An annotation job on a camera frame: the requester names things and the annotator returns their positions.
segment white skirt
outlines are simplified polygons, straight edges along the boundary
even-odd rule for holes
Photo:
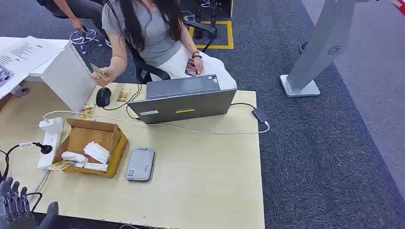
[[[210,57],[203,52],[200,52],[200,55],[202,56],[202,62],[204,64],[204,70],[200,75],[216,75],[221,90],[236,88],[236,81],[225,69],[224,63],[222,61]],[[172,56],[168,61],[160,65],[158,68],[167,72],[170,75],[171,79],[191,77],[184,73],[189,58],[191,58],[189,52],[182,45],[174,56]],[[150,77],[153,81],[161,80],[154,74],[150,74]]]

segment speaker grille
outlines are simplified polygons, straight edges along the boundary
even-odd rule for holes
[[[330,49],[328,49],[327,54],[328,56],[333,56],[341,52],[341,46],[340,45],[333,45]]]

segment woman's right hand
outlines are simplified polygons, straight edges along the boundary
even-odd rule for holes
[[[91,78],[94,79],[96,83],[102,87],[105,87],[107,84],[113,82],[118,76],[116,74],[116,71],[111,67],[101,68],[101,70],[104,73],[104,77],[96,72],[93,72],[91,74]]]

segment barcode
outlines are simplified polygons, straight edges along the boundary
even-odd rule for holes
[[[134,169],[130,169],[130,170],[128,171],[128,176],[133,176],[134,173],[135,173],[135,170],[134,170]]]

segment person sitting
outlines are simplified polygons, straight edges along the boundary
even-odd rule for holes
[[[106,86],[126,69],[127,40],[147,64],[164,70],[171,79],[190,77],[184,72],[193,58],[197,74],[217,75],[221,90],[236,88],[222,61],[197,50],[177,0],[106,0],[102,21],[112,58],[109,67],[101,68],[105,77],[92,74],[98,85]],[[153,74],[151,78],[160,79]]]
[[[104,0],[46,0],[45,8],[56,16],[69,17],[73,28],[83,30],[81,19],[92,19],[99,33],[111,47],[106,32],[103,30],[101,13]]]

